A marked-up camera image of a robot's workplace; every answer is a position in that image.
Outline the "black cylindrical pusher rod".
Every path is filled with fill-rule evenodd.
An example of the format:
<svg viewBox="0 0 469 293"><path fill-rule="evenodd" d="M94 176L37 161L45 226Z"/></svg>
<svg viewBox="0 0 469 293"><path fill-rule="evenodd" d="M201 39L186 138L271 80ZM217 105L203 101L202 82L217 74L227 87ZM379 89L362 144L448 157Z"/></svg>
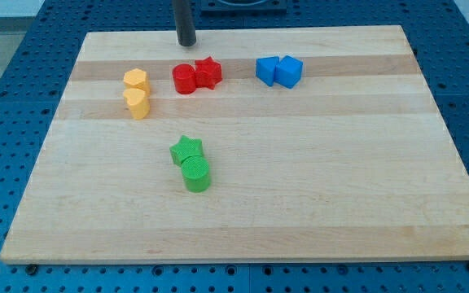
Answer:
<svg viewBox="0 0 469 293"><path fill-rule="evenodd" d="M195 24L189 0L172 0L173 18L180 46L196 43Z"/></svg>

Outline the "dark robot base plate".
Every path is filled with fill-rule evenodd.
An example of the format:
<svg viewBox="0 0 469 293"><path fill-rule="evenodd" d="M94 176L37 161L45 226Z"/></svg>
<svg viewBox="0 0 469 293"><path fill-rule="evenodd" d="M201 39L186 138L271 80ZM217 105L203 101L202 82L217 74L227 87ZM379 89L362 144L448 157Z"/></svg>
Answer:
<svg viewBox="0 0 469 293"><path fill-rule="evenodd" d="M287 0L199 0L202 15L252 14L287 11Z"/></svg>

